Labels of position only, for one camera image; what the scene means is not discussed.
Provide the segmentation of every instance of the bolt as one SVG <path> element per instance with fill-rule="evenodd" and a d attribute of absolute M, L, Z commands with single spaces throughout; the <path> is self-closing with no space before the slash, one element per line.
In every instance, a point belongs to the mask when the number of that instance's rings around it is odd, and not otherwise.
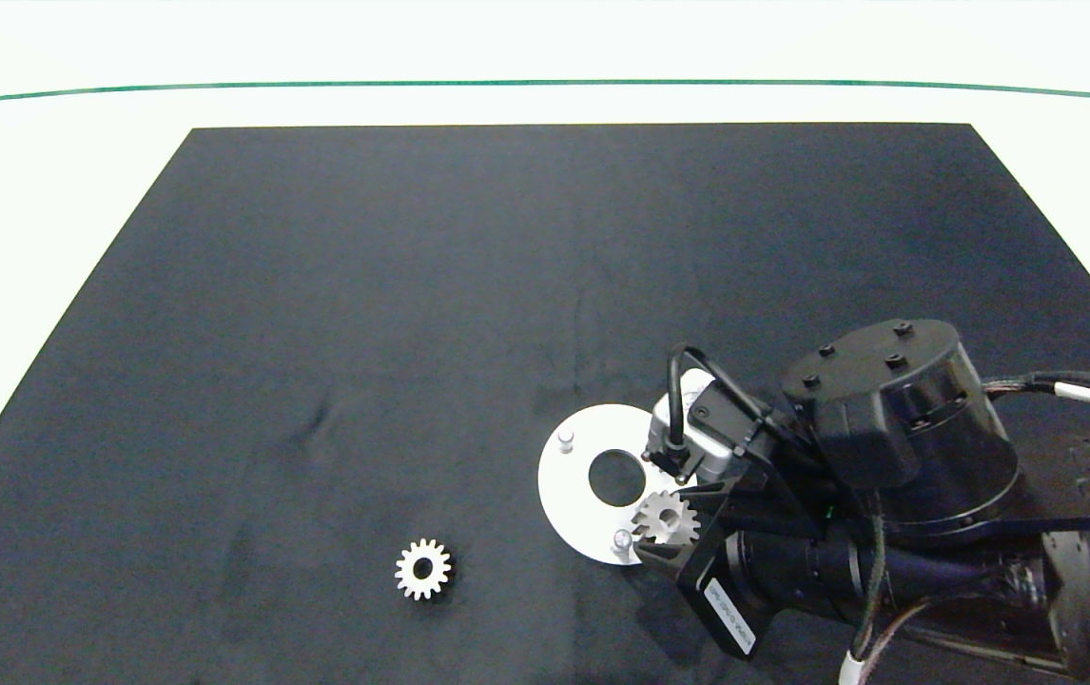
<path fill-rule="evenodd" d="M 574 432 L 569 428 L 559 428 L 557 430 L 557 448 L 564 455 L 570 455 L 572 448 L 574 448 Z"/>
<path fill-rule="evenodd" d="M 629 530 L 618 528 L 617 532 L 614 532 L 614 550 L 617 550 L 618 552 L 629 551 L 632 543 L 633 538 L 629 533 Z"/>

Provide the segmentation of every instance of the black fabric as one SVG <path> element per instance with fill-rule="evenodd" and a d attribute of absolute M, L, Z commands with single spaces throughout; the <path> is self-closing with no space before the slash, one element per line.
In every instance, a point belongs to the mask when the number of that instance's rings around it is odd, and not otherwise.
<path fill-rule="evenodd" d="M 776 399 L 889 316 L 1090 369 L 1090 278 L 967 125 L 193 131 L 1 417 L 0 682 L 832 682 L 852 628 L 724 658 L 557 538 L 536 460 L 681 339 Z M 420 538 L 441 602 L 396 589 Z M 877 682 L 1056 681 L 898 644 Z"/>

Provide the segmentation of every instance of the gear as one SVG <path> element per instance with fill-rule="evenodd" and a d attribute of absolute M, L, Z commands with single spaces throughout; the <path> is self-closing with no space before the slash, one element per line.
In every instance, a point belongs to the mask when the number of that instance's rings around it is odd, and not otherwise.
<path fill-rule="evenodd" d="M 405 596 L 414 594 L 414 601 L 428 600 L 433 593 L 443 592 L 448 582 L 448 572 L 452 569 L 448 560 L 451 555 L 445 546 L 437 545 L 426 538 L 410 542 L 409 550 L 401 550 L 401 558 L 397 562 L 397 573 L 392 576 L 400 582 L 398 590 L 405 590 Z"/>
<path fill-rule="evenodd" d="M 698 540 L 698 513 L 673 493 L 652 493 L 642 500 L 632 524 L 633 533 L 659 545 L 689 545 Z"/>

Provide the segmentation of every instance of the cable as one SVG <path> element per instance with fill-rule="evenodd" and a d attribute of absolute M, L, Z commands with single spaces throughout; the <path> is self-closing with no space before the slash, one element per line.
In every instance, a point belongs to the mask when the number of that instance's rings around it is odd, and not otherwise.
<path fill-rule="evenodd" d="M 879 660 L 883 658 L 884 650 L 887 649 L 888 645 L 892 645 L 893 639 L 899 629 L 905 627 L 905 624 L 919 613 L 927 611 L 928 608 L 934 606 L 935 604 L 941 604 L 944 602 L 949 602 L 952 600 L 976 600 L 980 598 L 988 598 L 990 596 L 989 585 L 990 582 L 995 582 L 996 577 L 985 576 L 979 577 L 974 581 L 970 582 L 968 586 L 960 586 L 958 590 L 948 590 L 938 594 L 929 594 L 927 598 L 921 598 L 918 601 L 909 604 L 905 611 L 896 614 L 891 622 L 888 622 L 887 627 L 884 628 L 883 633 L 880 633 L 877 640 L 871 646 L 870 653 L 867 659 L 862 661 L 861 675 L 857 685 L 867 685 L 867 681 L 870 680 L 872 673 L 875 672 L 875 668 L 879 666 Z"/>
<path fill-rule="evenodd" d="M 887 624 L 887 628 L 884 628 L 884 632 L 879 635 L 879 640 L 875 641 L 874 649 L 871 649 L 865 662 L 862 662 L 862 675 L 859 676 L 858 685 L 867 685 L 867 681 L 870 681 L 870 674 L 875 672 L 875 666 L 879 666 L 880 658 L 883 658 L 884 650 L 887 649 L 892 639 L 896 637 L 896 633 L 899 632 L 900 627 L 938 601 L 944 601 L 944 599 L 919 599 L 915 603 L 909 604 L 907 610 L 896 614 L 896 618 L 893 618 L 892 623 Z"/>
<path fill-rule="evenodd" d="M 752 420 L 761 421 L 761 425 L 767 430 L 767 432 L 773 433 L 774 436 L 779 437 L 779 440 L 786 440 L 786 442 L 798 443 L 802 447 L 810 447 L 810 443 L 800 435 L 795 434 L 792 430 L 789 430 L 777 421 L 773 420 L 772 412 L 773 408 L 767 406 L 761 400 L 753 398 L 752 395 L 746 393 L 739 384 L 734 381 L 731 376 L 728 375 L 720 365 L 714 363 L 710 357 L 705 356 L 697 347 L 686 346 L 683 342 L 680 346 L 671 348 L 671 354 L 668 356 L 668 433 L 667 433 L 667 445 L 666 447 L 671 448 L 671 450 L 682 450 L 683 440 L 685 440 L 685 417 L 683 417 L 683 402 L 680 399 L 680 362 L 689 357 L 694 364 L 699 368 L 705 370 L 711 376 L 714 376 L 716 381 L 723 384 L 723 387 L 727 389 L 728 394 L 731 395 L 731 399 L 736 401 L 737 405 L 743 409 L 747 414 L 749 414 Z"/>
<path fill-rule="evenodd" d="M 1090 373 L 1081 370 L 1043 370 L 1022 376 L 992 377 L 981 387 L 989 399 L 1014 393 L 1044 393 L 1090 404 Z"/>
<path fill-rule="evenodd" d="M 1090 387 L 1090 372 L 1085 370 L 1037 370 L 1022 376 L 985 378 L 985 393 L 1054 393 L 1056 383 Z"/>
<path fill-rule="evenodd" d="M 871 633 L 875 628 L 875 616 L 879 615 L 879 603 L 883 596 L 884 572 L 887 569 L 887 534 L 884 530 L 883 504 L 879 501 L 879 490 L 871 493 L 870 522 L 875 541 L 875 558 L 871 560 L 870 579 L 867 582 L 867 606 L 862 609 L 862 620 L 858 623 L 853 642 L 850 642 L 849 654 L 855 660 L 862 660 L 870 646 Z"/>

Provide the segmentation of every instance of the white disc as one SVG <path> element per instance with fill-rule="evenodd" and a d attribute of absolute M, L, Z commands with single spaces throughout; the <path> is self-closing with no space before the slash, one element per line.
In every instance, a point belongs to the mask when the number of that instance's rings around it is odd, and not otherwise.
<path fill-rule="evenodd" d="M 680 488 L 659 467 L 639 458 L 650 429 L 650 412 L 628 405 L 596 405 L 562 421 L 545 443 L 536 469 L 542 507 L 554 530 L 581 555 L 619 565 L 642 563 L 633 546 L 616 546 L 614 538 L 618 530 L 632 532 L 635 528 L 631 519 L 642 500 Z M 638 498 L 623 507 L 604 503 L 588 479 L 592 462 L 606 450 L 628 452 L 645 477 Z M 620 542 L 626 540 L 622 533 Z"/>

